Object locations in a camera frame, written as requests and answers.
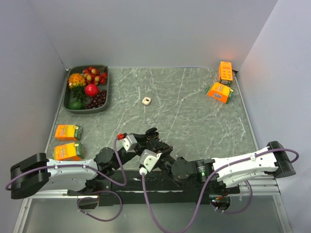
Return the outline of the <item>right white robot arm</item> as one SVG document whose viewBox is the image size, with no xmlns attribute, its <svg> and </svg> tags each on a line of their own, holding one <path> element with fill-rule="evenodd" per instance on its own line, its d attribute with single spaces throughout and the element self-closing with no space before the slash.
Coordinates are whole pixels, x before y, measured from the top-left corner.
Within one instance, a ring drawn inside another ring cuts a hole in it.
<svg viewBox="0 0 311 233">
<path fill-rule="evenodd" d="M 140 175 L 159 168 L 180 187 L 200 186 L 206 183 L 217 193 L 261 176 L 284 178 L 296 174 L 293 162 L 279 142 L 269 142 L 261 150 L 229 157 L 187 161 L 182 157 L 171 157 L 173 147 L 156 142 L 152 150 L 145 150 L 140 157 Z"/>
</svg>

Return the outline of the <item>black earbud charging case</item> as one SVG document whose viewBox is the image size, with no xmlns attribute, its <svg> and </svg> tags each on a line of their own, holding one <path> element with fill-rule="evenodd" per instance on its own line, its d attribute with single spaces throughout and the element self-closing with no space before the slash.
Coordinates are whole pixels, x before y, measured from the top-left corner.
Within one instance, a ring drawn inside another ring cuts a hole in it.
<svg viewBox="0 0 311 233">
<path fill-rule="evenodd" d="M 157 131 L 156 127 L 150 128 L 145 132 L 147 140 L 155 139 L 158 140 L 159 132 Z"/>
</svg>

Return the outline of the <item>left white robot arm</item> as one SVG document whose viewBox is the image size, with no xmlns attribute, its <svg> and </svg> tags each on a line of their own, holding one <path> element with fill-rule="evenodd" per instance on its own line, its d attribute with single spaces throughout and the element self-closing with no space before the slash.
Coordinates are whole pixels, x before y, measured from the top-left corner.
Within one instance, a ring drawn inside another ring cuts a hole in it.
<svg viewBox="0 0 311 233">
<path fill-rule="evenodd" d="M 119 169 L 125 177 L 124 164 L 140 155 L 151 138 L 158 137 L 158 133 L 121 133 L 114 140 L 122 143 L 120 149 L 103 148 L 89 160 L 57 161 L 48 159 L 45 153 L 37 153 L 10 168 L 11 179 L 5 189 L 11 192 L 12 199 L 18 200 L 46 190 L 66 189 L 91 195 L 101 180 L 126 186 L 126 179 L 121 183 L 111 176 Z"/>
</svg>

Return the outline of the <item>beige earbud charging case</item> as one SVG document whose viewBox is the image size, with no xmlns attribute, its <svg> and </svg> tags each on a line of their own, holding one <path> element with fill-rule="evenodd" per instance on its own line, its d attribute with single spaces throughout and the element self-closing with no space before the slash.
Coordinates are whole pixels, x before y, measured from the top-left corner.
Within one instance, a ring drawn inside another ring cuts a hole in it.
<svg viewBox="0 0 311 233">
<path fill-rule="evenodd" d="M 150 97 L 144 97 L 142 100 L 142 104 L 145 106 L 148 106 L 151 103 L 151 98 Z"/>
</svg>

